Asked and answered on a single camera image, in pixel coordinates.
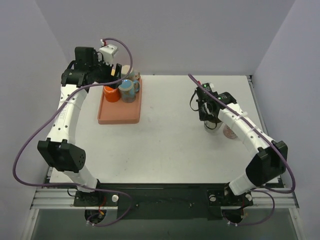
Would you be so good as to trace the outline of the cream coral-pattern mug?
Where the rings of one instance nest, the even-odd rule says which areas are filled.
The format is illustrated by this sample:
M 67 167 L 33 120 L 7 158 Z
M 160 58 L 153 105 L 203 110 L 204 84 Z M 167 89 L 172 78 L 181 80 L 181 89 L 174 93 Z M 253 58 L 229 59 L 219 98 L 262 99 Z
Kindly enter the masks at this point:
M 128 80 L 138 80 L 140 78 L 140 72 L 134 70 L 133 68 L 130 69 L 130 65 L 123 65 L 121 68 L 121 78 L 128 79 Z

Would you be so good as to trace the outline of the blue mug orange interior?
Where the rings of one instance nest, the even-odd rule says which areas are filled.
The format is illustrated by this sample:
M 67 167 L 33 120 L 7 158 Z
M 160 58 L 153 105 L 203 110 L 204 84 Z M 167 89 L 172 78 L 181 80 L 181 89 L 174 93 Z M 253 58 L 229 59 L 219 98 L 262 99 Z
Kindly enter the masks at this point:
M 124 79 L 118 86 L 118 89 L 123 102 L 133 103 L 140 90 L 140 82 L 138 80 Z

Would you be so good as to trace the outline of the orange black-handled mug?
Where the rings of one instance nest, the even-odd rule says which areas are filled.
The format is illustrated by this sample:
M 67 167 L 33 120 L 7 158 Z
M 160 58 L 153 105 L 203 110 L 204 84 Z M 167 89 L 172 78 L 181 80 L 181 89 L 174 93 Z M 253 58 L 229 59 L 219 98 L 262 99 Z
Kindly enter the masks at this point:
M 121 94 L 118 88 L 112 88 L 110 86 L 103 87 L 103 95 L 107 102 L 115 103 L 121 99 Z

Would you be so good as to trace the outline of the cream seahorse mug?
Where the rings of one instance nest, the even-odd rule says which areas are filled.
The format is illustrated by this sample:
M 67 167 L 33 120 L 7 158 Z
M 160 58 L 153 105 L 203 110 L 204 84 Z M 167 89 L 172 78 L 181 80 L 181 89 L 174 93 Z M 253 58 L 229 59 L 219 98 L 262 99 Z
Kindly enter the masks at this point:
M 203 125 L 204 125 L 204 129 L 208 132 L 208 133 L 216 133 L 222 126 L 222 122 L 213 122 L 213 121 L 209 121 L 209 120 L 206 120 L 203 122 Z

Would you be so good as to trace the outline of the pink ghost pumpkin mug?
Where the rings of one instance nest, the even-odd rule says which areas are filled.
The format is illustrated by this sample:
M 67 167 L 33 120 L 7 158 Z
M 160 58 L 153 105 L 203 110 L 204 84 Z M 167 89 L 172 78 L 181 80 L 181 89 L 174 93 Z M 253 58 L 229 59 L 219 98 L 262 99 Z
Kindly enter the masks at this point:
M 236 139 L 238 136 L 233 132 L 232 129 L 230 129 L 230 127 L 228 125 L 224 125 L 223 128 L 223 134 L 225 137 L 227 137 L 228 139 Z

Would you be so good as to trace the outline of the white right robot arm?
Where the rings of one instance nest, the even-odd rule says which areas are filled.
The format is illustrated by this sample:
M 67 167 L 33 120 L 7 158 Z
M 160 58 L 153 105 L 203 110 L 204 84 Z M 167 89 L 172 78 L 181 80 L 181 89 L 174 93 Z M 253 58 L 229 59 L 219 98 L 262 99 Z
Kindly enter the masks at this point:
M 211 90 L 209 84 L 204 86 L 217 100 L 224 103 L 221 105 L 216 102 L 199 87 L 195 89 L 194 95 L 198 97 L 196 111 L 199 119 L 206 124 L 205 128 L 214 131 L 224 123 L 235 133 L 252 157 L 245 172 L 229 182 L 223 192 L 224 201 L 234 205 L 241 199 L 242 194 L 261 187 L 286 171 L 287 167 L 282 158 L 287 158 L 288 146 L 283 141 L 274 141 L 259 129 L 230 93 L 218 94 Z

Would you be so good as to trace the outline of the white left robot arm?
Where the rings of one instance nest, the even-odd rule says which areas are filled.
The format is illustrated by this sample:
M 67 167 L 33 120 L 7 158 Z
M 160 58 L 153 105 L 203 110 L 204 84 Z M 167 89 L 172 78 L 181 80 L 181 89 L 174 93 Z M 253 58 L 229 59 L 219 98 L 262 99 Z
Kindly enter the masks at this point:
M 121 76 L 120 64 L 112 75 L 113 59 L 118 47 L 108 44 L 95 50 L 93 47 L 78 46 L 74 49 L 75 59 L 61 76 L 61 110 L 45 140 L 40 140 L 37 149 L 46 163 L 64 173 L 84 192 L 85 200 L 92 206 L 99 205 L 103 193 L 97 190 L 99 183 L 85 165 L 86 152 L 76 146 L 76 128 L 80 111 L 93 83 L 109 83 Z

